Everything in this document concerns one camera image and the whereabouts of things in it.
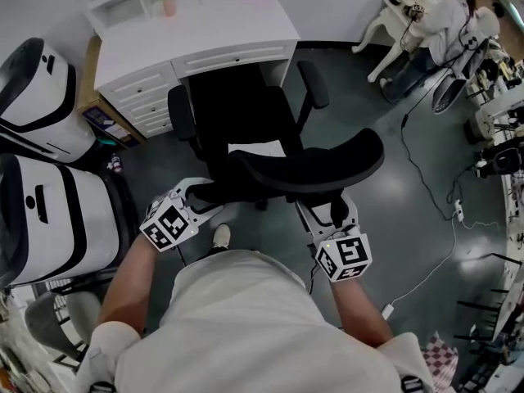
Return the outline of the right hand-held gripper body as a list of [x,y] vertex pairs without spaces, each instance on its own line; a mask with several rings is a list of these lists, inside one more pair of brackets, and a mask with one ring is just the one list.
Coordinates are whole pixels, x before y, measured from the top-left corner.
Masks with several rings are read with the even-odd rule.
[[329,282],[343,282],[361,276],[372,264],[368,235],[359,225],[339,230],[317,244],[316,264]]

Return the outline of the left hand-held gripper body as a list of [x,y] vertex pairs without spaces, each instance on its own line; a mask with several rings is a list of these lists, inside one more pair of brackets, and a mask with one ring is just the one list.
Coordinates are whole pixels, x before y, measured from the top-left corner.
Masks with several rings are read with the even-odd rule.
[[156,198],[147,209],[140,232],[159,251],[167,251],[198,234],[180,191],[173,189]]

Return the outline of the black mesh office chair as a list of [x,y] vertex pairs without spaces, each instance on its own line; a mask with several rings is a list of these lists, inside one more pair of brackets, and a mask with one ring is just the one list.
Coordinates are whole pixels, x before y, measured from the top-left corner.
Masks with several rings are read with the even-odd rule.
[[327,107],[329,96],[314,63],[298,61],[297,67],[306,90],[298,117],[283,89],[265,83],[257,64],[193,75],[187,87],[169,90],[173,131],[210,175],[208,183],[190,184],[196,199],[330,201],[381,167],[384,146],[371,129],[333,148],[304,147],[300,133],[309,113]]

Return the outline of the person's right forearm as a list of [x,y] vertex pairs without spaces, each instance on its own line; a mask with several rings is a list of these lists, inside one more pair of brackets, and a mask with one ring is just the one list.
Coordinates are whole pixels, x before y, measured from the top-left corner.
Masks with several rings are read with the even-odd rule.
[[356,278],[331,283],[343,330],[372,348],[392,340],[393,332]]

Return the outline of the person's left forearm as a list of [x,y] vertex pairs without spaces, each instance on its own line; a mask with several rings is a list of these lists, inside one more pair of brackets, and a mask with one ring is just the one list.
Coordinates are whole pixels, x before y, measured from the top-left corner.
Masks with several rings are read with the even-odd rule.
[[102,302],[98,323],[121,322],[142,334],[158,250],[140,234],[117,269]]

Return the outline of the white desk with drawers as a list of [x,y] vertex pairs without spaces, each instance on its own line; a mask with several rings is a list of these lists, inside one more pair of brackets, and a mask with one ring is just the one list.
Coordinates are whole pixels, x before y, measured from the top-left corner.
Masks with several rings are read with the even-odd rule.
[[256,63],[281,86],[299,34],[278,0],[175,0],[172,17],[102,35],[95,89],[145,138],[172,130],[168,92],[188,77]]

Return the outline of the person's white shoe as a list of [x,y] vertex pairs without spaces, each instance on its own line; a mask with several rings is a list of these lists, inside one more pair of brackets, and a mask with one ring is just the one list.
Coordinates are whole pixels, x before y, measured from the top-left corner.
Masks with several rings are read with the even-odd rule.
[[227,224],[220,224],[214,232],[213,247],[218,249],[228,249],[230,240],[230,227]]

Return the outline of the brown cardboard box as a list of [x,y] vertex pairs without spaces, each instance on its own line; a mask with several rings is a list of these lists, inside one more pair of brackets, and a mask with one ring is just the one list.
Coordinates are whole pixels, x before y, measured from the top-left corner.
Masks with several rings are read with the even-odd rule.
[[146,139],[94,87],[101,45],[102,40],[96,34],[88,41],[76,109],[93,128],[120,146],[136,147]]

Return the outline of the white black mobile robot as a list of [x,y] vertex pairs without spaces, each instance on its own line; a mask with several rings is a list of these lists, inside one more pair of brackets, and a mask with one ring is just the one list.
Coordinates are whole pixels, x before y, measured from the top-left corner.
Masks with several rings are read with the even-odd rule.
[[94,273],[129,246],[125,192],[109,174],[0,155],[0,289]]
[[77,81],[42,38],[26,39],[0,65],[0,137],[61,163],[85,156],[97,139],[76,110]]

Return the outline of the person in white shirt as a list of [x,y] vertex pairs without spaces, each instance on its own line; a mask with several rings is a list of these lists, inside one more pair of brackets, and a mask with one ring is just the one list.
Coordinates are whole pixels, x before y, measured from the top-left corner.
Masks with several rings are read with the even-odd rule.
[[256,251],[225,251],[176,277],[146,337],[98,326],[74,393],[433,393],[412,333],[371,347],[328,323],[305,284]]

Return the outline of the pink checkered tablecloth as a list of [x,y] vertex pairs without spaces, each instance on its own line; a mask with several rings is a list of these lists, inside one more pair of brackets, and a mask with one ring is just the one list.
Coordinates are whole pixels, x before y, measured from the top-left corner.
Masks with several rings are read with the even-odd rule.
[[451,383],[459,362],[458,350],[448,346],[439,333],[434,332],[427,345],[422,348],[422,357],[430,371],[434,392],[454,393]]

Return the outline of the white dressing table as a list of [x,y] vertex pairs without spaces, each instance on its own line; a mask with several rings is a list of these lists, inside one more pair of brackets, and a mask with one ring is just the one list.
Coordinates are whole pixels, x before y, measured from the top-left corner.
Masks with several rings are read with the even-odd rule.
[[398,0],[399,5],[390,0],[384,0],[385,6],[379,15],[368,25],[360,44],[353,46],[351,51],[362,52],[372,40],[373,35],[383,27],[387,35],[394,39],[389,52],[382,58],[374,70],[367,76],[369,83],[374,83],[377,77],[394,62],[404,51],[412,52],[424,39],[424,33],[404,13],[404,6],[418,4],[429,12],[433,3],[431,0]]

